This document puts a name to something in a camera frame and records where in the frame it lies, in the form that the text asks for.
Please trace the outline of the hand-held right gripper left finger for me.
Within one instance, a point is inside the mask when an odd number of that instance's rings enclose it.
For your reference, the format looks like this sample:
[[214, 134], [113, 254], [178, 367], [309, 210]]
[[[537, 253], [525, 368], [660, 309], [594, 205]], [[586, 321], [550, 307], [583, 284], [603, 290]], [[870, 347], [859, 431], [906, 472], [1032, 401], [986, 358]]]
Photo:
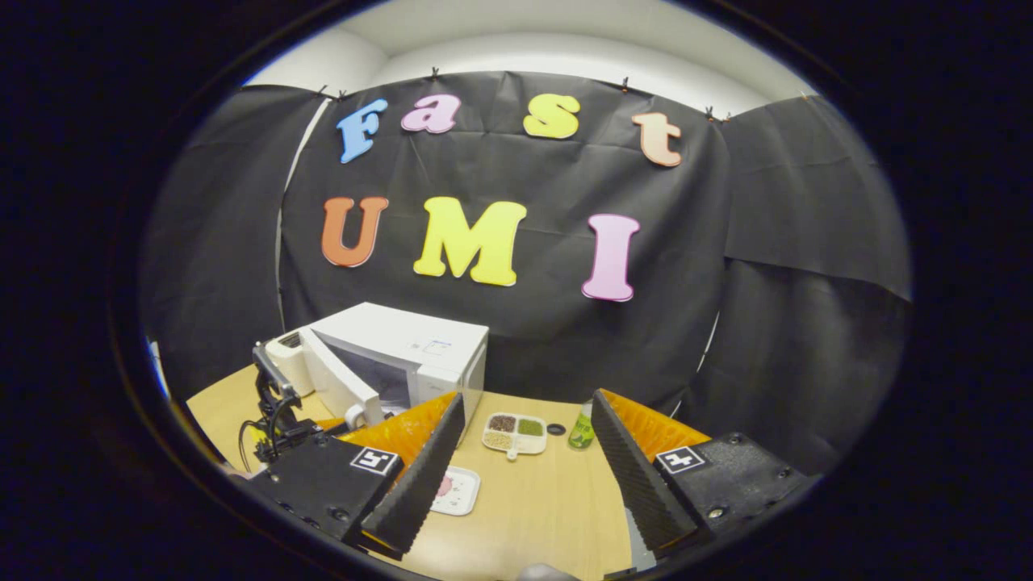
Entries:
[[308, 437], [242, 487], [323, 536], [399, 559], [420, 532], [466, 423], [465, 398], [446, 393], [354, 433]]

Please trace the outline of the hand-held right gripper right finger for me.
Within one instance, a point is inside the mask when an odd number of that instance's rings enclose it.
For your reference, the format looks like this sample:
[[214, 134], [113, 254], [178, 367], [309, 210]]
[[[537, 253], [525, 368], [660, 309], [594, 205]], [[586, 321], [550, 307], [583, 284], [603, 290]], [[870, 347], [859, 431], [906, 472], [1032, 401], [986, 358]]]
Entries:
[[708, 437], [605, 389], [593, 393], [591, 424], [656, 558], [749, 533], [816, 483], [744, 433]]

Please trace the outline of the white rectangular plate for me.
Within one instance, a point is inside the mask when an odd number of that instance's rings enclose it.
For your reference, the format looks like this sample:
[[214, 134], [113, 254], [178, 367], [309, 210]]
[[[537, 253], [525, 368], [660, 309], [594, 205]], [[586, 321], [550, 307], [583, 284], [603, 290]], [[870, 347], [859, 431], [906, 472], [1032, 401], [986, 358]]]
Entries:
[[475, 471], [458, 466], [447, 467], [444, 475], [446, 473], [453, 479], [451, 492], [444, 497], [435, 496], [429, 510], [447, 516], [464, 517], [475, 508], [481, 479]]

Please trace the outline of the white microwave oven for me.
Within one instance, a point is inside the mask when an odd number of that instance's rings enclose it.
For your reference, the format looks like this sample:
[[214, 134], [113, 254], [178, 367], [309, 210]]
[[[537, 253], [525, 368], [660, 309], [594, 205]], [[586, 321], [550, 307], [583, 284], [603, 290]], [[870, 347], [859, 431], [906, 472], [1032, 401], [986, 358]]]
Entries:
[[472, 425], [484, 391], [487, 326], [362, 303], [296, 333], [315, 393], [350, 427], [453, 392]]

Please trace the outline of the small white appliance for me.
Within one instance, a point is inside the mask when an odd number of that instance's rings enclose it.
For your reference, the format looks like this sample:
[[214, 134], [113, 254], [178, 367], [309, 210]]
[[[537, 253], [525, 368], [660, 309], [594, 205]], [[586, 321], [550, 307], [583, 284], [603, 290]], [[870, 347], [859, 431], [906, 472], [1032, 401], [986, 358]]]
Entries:
[[300, 341], [300, 331], [294, 330], [270, 339], [263, 346], [270, 360], [294, 386], [299, 397], [308, 397], [315, 392], [314, 383], [307, 368], [305, 346]]

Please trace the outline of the green drink bottle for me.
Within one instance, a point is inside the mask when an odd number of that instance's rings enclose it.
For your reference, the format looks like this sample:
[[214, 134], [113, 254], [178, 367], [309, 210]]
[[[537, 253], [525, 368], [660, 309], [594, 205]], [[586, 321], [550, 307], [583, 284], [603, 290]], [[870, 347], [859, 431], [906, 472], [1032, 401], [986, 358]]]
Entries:
[[569, 448], [587, 449], [595, 440], [595, 433], [592, 427], [593, 401], [589, 400], [580, 405], [580, 415], [571, 427], [571, 433], [567, 439]]

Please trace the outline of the white divided dish with beans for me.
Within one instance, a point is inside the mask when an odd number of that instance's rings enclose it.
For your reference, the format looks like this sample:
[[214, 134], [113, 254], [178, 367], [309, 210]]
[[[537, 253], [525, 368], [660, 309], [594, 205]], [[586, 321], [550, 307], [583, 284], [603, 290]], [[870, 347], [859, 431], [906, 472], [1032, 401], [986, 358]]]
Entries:
[[514, 461], [519, 455], [545, 453], [547, 437], [546, 423], [540, 418], [521, 412], [492, 412], [486, 420], [480, 441]]

